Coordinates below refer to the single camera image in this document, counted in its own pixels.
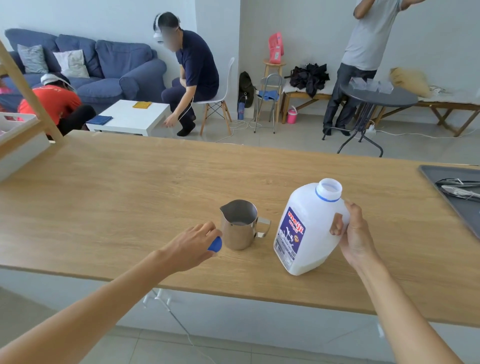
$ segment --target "bottle opening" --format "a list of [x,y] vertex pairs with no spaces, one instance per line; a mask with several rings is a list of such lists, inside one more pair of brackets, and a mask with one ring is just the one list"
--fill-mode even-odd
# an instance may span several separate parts
[[342,196],[342,185],[331,178],[321,180],[316,188],[317,196],[326,202],[336,202]]

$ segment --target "round black table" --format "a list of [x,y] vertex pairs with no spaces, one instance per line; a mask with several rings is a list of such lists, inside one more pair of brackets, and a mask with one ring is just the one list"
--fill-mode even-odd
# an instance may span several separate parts
[[373,140],[369,139],[365,136],[366,126],[368,125],[370,119],[372,118],[373,112],[376,106],[387,106],[393,108],[409,108],[414,106],[418,102],[417,95],[407,91],[401,87],[395,87],[391,94],[384,94],[378,91],[368,91],[368,90],[357,90],[352,87],[350,84],[340,85],[340,89],[342,92],[347,95],[348,97],[352,97],[361,102],[361,111],[357,122],[352,130],[330,127],[325,130],[324,137],[322,140],[325,140],[326,133],[328,130],[336,129],[342,130],[346,132],[353,132],[353,135],[342,144],[340,149],[338,150],[337,154],[340,154],[343,147],[347,145],[347,143],[352,140],[358,132],[361,133],[361,137],[359,143],[365,138],[374,146],[380,149],[380,158],[384,155],[384,150],[381,146],[375,143]]

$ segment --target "navy shirt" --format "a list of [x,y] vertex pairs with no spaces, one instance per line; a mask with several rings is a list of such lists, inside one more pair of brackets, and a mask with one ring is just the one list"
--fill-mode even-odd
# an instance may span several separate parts
[[176,52],[185,69],[187,86],[218,90],[218,71],[213,54],[201,36],[190,30],[183,31],[183,48]]

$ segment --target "gray pants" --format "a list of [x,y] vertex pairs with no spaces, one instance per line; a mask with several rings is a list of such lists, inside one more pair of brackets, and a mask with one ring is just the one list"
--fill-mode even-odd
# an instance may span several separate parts
[[[327,111],[324,117],[324,128],[331,127],[333,125],[333,118],[338,110],[338,106],[342,102],[344,97],[347,97],[341,90],[340,85],[348,84],[352,77],[361,77],[365,81],[367,78],[374,78],[377,71],[363,71],[357,67],[348,66],[344,63],[340,64],[340,68],[337,72],[337,80],[333,89],[332,98],[328,102]],[[353,116],[357,112],[357,106],[359,101],[347,97],[347,102],[343,107],[338,119],[336,121],[337,128],[345,128],[347,124],[352,120]]]

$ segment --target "gray shirt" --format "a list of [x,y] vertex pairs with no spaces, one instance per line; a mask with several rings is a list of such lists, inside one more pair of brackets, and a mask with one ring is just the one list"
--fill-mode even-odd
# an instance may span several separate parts
[[364,71],[378,70],[401,5],[402,0],[375,0],[353,30],[342,63]]

